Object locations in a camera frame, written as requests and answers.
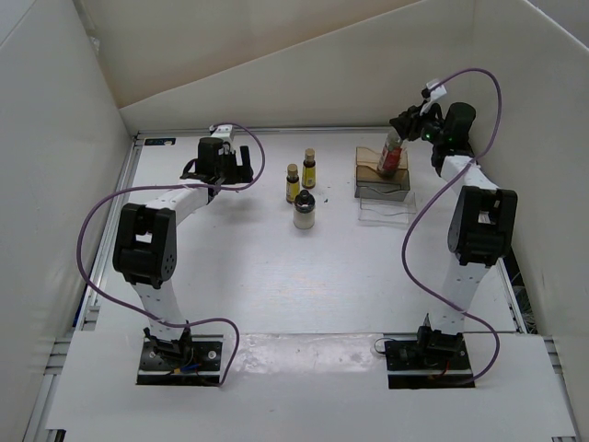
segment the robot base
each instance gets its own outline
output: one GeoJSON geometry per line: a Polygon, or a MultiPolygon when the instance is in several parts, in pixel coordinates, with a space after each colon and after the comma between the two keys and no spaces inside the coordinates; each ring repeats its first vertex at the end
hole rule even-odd
{"type": "Polygon", "coordinates": [[[385,355],[390,390],[475,387],[474,382],[459,383],[472,378],[466,343],[462,343],[460,351],[450,360],[440,356],[423,356],[416,339],[386,341],[385,355]]]}
{"type": "Polygon", "coordinates": [[[173,373],[173,366],[154,354],[154,344],[145,339],[137,370],[137,385],[187,385],[215,387],[220,380],[221,341],[206,340],[202,336],[192,336],[194,360],[197,369],[173,373]]]}

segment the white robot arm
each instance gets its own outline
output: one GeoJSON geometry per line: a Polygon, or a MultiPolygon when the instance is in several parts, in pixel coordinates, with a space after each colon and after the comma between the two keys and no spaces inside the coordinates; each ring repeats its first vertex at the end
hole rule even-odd
{"type": "MultiPolygon", "coordinates": [[[[446,181],[450,181],[470,161],[472,161],[471,157],[462,155],[446,157],[442,166],[441,177],[446,181]]],[[[495,192],[498,189],[495,184],[485,177],[478,164],[471,165],[467,173],[452,186],[452,190],[459,195],[465,186],[476,187],[490,192],[495,192]]],[[[469,262],[466,265],[461,265],[459,259],[452,254],[442,293],[446,299],[461,307],[463,311],[468,311],[472,299],[477,293],[480,281],[490,268],[490,266],[480,262],[469,262]]],[[[444,334],[462,333],[464,331],[464,315],[437,299],[433,301],[435,302],[428,315],[432,329],[439,330],[444,334]]]]}
{"type": "MultiPolygon", "coordinates": [[[[253,180],[248,147],[240,147],[239,166],[233,136],[231,125],[221,125],[200,140],[198,157],[187,164],[181,175],[180,184],[186,188],[166,192],[147,204],[126,204],[121,209],[112,258],[114,269],[132,285],[144,309],[164,322],[186,322],[171,281],[177,264],[177,226],[213,200],[216,186],[253,180]],[[189,184],[209,187],[190,188],[189,184]]],[[[156,320],[149,320],[149,325],[144,329],[145,336],[154,352],[170,366],[177,366],[191,354],[189,328],[169,328],[156,320]]]]}
{"type": "Polygon", "coordinates": [[[475,109],[457,102],[443,117],[441,106],[432,104],[439,98],[433,91],[426,87],[423,103],[410,106],[390,124],[403,140],[421,138],[432,144],[432,166],[446,181],[471,163],[452,185],[458,201],[448,230],[449,264],[441,291],[460,311],[435,299],[415,342],[386,343],[389,369],[401,373],[408,367],[427,371],[446,364],[454,371],[469,368],[463,313],[468,312],[483,276],[509,252],[517,206],[515,192],[499,189],[474,162],[469,131],[475,109]]]}

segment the white platform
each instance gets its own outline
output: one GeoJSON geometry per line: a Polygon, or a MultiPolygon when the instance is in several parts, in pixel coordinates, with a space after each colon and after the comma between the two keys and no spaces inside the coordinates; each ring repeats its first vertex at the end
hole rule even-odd
{"type": "MultiPolygon", "coordinates": [[[[431,305],[403,273],[407,227],[369,227],[353,198],[357,145],[380,147],[385,134],[263,135],[267,168],[259,183],[224,192],[179,228],[173,277],[181,310],[197,320],[225,316],[245,333],[227,384],[215,388],[135,386],[147,321],[103,301],[95,331],[78,331],[67,356],[48,427],[66,442],[103,440],[550,441],[574,434],[557,376],[541,338],[513,334],[505,276],[493,268],[472,312],[502,334],[493,370],[473,390],[389,390],[384,359],[372,353],[379,332],[414,333],[431,305]],[[317,223],[292,223],[285,171],[317,151],[317,223]]],[[[134,185],[175,182],[199,137],[143,148],[134,185]]],[[[254,169],[260,155],[251,146],[254,169]]],[[[418,207],[443,184],[431,148],[410,147],[418,207]]],[[[145,202],[156,192],[135,194],[145,202]]],[[[441,199],[410,243],[410,265],[439,288],[450,259],[446,232],[456,197],[441,199]]],[[[108,292],[138,298],[111,266],[108,292]]],[[[467,322],[468,331],[480,332],[467,322]]],[[[235,336],[225,326],[196,333],[235,336]]],[[[492,354],[488,333],[467,335],[480,371],[492,354]]]]}
{"type": "MultiPolygon", "coordinates": [[[[573,436],[542,338],[502,336],[467,390],[389,390],[377,335],[246,336],[221,389],[135,386],[141,339],[76,333],[49,417],[65,442],[549,442],[573,436]]],[[[467,336],[475,370],[493,340],[467,336]]]]}
{"type": "MultiPolygon", "coordinates": [[[[133,185],[178,181],[183,166],[196,156],[199,136],[179,138],[174,146],[144,146],[133,185]]],[[[223,192],[187,218],[178,230],[178,267],[172,278],[188,320],[225,316],[245,333],[416,332],[430,297],[403,272],[400,246],[406,227],[368,227],[358,220],[354,199],[355,147],[377,150],[385,134],[263,135],[267,166],[246,192],[223,192]],[[286,166],[300,164],[305,149],[317,152],[316,224],[308,231],[293,226],[285,200],[286,166]]],[[[248,144],[253,167],[260,155],[248,144]]],[[[411,185],[418,207],[444,184],[430,165],[431,148],[410,146],[411,185]]],[[[146,202],[158,192],[141,192],[131,201],[146,202]]],[[[456,196],[445,195],[423,220],[410,243],[414,272],[440,289],[451,259],[446,234],[456,196]]],[[[139,305],[131,286],[110,262],[106,290],[139,305]]],[[[498,331],[512,332],[504,276],[493,268],[480,284],[471,311],[498,331]]],[[[97,331],[141,334],[146,320],[103,302],[97,331]]],[[[485,331],[467,320],[467,331],[485,331]]],[[[225,326],[198,332],[227,332],[225,326]]]]}

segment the white jar with black lid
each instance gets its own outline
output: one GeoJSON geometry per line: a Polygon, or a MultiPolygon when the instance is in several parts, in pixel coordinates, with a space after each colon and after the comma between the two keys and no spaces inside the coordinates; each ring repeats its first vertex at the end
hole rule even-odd
{"type": "Polygon", "coordinates": [[[301,191],[294,198],[293,222],[297,228],[307,229],[315,224],[315,198],[309,191],[301,191]]]}

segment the purple cable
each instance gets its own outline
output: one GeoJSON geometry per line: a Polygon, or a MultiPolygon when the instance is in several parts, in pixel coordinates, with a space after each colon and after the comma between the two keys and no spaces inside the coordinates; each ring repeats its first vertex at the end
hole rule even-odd
{"type": "Polygon", "coordinates": [[[152,313],[149,313],[148,311],[143,310],[142,308],[138,308],[132,304],[121,301],[120,299],[117,299],[116,297],[112,297],[108,293],[101,290],[97,285],[95,285],[92,282],[92,280],[90,279],[86,270],[84,269],[84,264],[82,263],[82,244],[84,243],[84,235],[86,234],[86,230],[87,230],[88,224],[90,222],[90,219],[92,219],[92,216],[94,216],[94,214],[97,212],[97,210],[102,205],[104,205],[108,201],[112,200],[113,198],[116,198],[119,195],[123,195],[125,193],[131,193],[131,192],[138,192],[138,191],[172,191],[172,190],[186,189],[186,188],[190,188],[190,189],[207,188],[207,189],[215,189],[217,191],[239,192],[239,191],[244,191],[246,189],[249,189],[251,186],[253,186],[260,179],[260,176],[261,176],[262,172],[264,171],[264,168],[266,167],[266,153],[264,152],[264,148],[261,145],[261,141],[254,133],[252,133],[250,131],[250,129],[248,129],[245,126],[242,126],[241,124],[237,124],[236,122],[219,122],[214,127],[220,126],[222,124],[232,124],[240,129],[242,129],[243,131],[247,132],[258,144],[258,147],[260,148],[260,153],[261,153],[261,166],[260,166],[260,171],[254,177],[252,182],[246,184],[245,186],[241,186],[241,187],[214,186],[214,185],[210,185],[210,184],[173,184],[173,185],[169,185],[169,186],[139,186],[139,187],[129,187],[127,189],[121,189],[120,191],[116,191],[114,193],[111,193],[108,196],[105,196],[100,201],[98,201],[94,205],[94,207],[92,207],[92,209],[90,209],[90,212],[88,212],[88,215],[86,216],[86,219],[84,220],[84,223],[82,223],[82,227],[80,228],[80,233],[77,237],[77,245],[75,247],[75,261],[77,263],[77,270],[82,275],[82,278],[84,279],[86,284],[88,284],[88,286],[90,288],[92,288],[92,290],[97,292],[99,295],[102,295],[108,301],[114,302],[115,304],[118,304],[122,307],[136,311],[137,313],[140,313],[140,314],[146,316],[150,320],[155,320],[155,321],[159,322],[160,324],[165,325],[166,327],[169,327],[172,329],[185,329],[187,327],[196,327],[197,325],[208,324],[210,322],[224,322],[226,324],[229,324],[233,328],[233,330],[236,332],[236,344],[233,349],[233,352],[231,353],[231,357],[229,357],[229,361],[227,362],[227,367],[225,368],[225,373],[221,377],[221,380],[219,381],[219,383],[214,384],[219,387],[225,383],[225,379],[227,378],[227,374],[229,373],[229,368],[231,368],[231,364],[233,364],[233,360],[235,359],[236,354],[237,354],[237,349],[239,348],[239,329],[237,328],[237,325],[232,320],[229,320],[227,318],[210,318],[208,320],[196,320],[194,322],[189,322],[189,323],[185,323],[185,324],[173,324],[170,322],[165,322],[165,321],[160,320],[160,318],[158,318],[156,315],[153,315],[152,313]]]}
{"type": "Polygon", "coordinates": [[[480,73],[488,76],[492,80],[493,84],[495,85],[495,88],[497,89],[497,118],[495,120],[495,127],[493,128],[493,132],[491,134],[491,139],[489,140],[489,143],[487,144],[487,147],[485,148],[485,150],[483,150],[480,154],[478,154],[474,158],[472,158],[472,160],[470,160],[470,162],[468,162],[468,164],[462,170],[460,170],[460,172],[458,172],[458,174],[453,179],[451,179],[442,189],[440,189],[438,191],[438,193],[436,195],[434,195],[433,198],[417,214],[417,216],[415,217],[415,219],[411,223],[409,230],[407,231],[407,235],[405,235],[405,238],[403,239],[403,246],[401,248],[401,261],[403,262],[403,268],[405,269],[405,273],[408,275],[410,280],[413,281],[413,283],[415,283],[415,285],[417,285],[421,290],[424,290],[425,292],[432,295],[436,299],[444,302],[446,305],[450,306],[454,310],[459,311],[467,318],[471,318],[472,320],[475,320],[476,322],[481,323],[482,325],[487,327],[487,329],[489,329],[489,331],[493,335],[493,338],[495,338],[495,351],[493,352],[493,356],[492,356],[489,364],[487,364],[487,366],[485,366],[480,371],[480,373],[478,373],[477,375],[474,375],[472,378],[468,378],[468,379],[456,382],[457,385],[474,382],[475,380],[480,379],[487,374],[487,372],[491,369],[493,364],[495,364],[495,361],[497,360],[497,357],[499,356],[499,350],[501,348],[499,334],[497,333],[497,331],[495,331],[495,329],[493,329],[493,327],[486,320],[483,320],[475,315],[472,315],[472,314],[464,311],[461,307],[459,307],[458,305],[449,301],[448,299],[446,299],[442,295],[434,292],[431,288],[429,288],[428,286],[423,284],[421,281],[419,281],[415,277],[415,275],[411,272],[411,270],[409,269],[409,266],[407,264],[407,246],[409,244],[409,239],[410,239],[411,234],[413,233],[413,230],[415,230],[415,227],[422,220],[425,213],[432,208],[433,204],[440,198],[440,196],[442,196],[444,194],[444,192],[446,192],[448,189],[450,189],[454,183],[456,183],[458,180],[460,180],[460,178],[462,178],[462,176],[465,173],[467,173],[470,166],[472,166],[477,160],[479,160],[480,158],[483,158],[485,155],[487,155],[489,153],[489,151],[491,150],[491,148],[493,146],[493,143],[495,142],[495,137],[497,136],[497,131],[499,130],[499,123],[501,122],[502,94],[501,94],[501,88],[499,86],[499,81],[497,81],[497,77],[495,75],[493,75],[490,71],[488,71],[486,69],[481,69],[479,67],[470,67],[469,69],[464,69],[462,71],[458,71],[455,74],[452,74],[451,76],[449,76],[448,78],[445,78],[444,80],[442,80],[441,82],[439,82],[435,86],[431,87],[430,92],[433,91],[434,89],[440,87],[441,85],[444,85],[445,83],[452,80],[453,78],[455,78],[457,76],[461,76],[462,74],[465,74],[468,72],[480,72],[480,73]]]}

